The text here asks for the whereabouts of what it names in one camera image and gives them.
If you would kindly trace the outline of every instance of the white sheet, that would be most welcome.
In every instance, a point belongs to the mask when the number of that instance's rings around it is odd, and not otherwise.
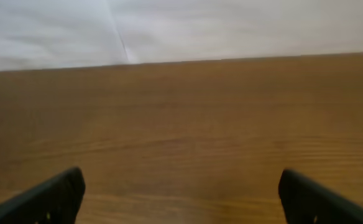
[[[0,0],[0,70],[363,52],[363,0]]]

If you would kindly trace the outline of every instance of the brown wooden tabletop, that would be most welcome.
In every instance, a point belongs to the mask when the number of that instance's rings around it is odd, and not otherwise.
[[[77,223],[285,223],[284,167],[363,206],[363,54],[0,72],[0,202],[71,166]]]

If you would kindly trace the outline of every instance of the white backdrop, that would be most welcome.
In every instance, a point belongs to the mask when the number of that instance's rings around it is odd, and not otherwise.
[[[363,52],[363,0],[0,0],[0,70]]]

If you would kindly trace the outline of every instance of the wooden surface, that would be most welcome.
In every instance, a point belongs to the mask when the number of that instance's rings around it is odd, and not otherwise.
[[[75,165],[77,223],[285,223],[284,167],[363,206],[363,54],[0,73],[0,202]]]

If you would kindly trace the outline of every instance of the black object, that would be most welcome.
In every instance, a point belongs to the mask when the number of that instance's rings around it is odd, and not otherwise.
[[[84,192],[81,170],[68,169],[0,204],[0,224],[72,224]]]
[[[84,192],[74,167],[0,204],[0,224],[74,224]],[[363,224],[363,208],[295,171],[284,170],[278,192],[288,224]]]
[[[303,175],[284,170],[278,185],[288,224],[363,224],[363,208]]]

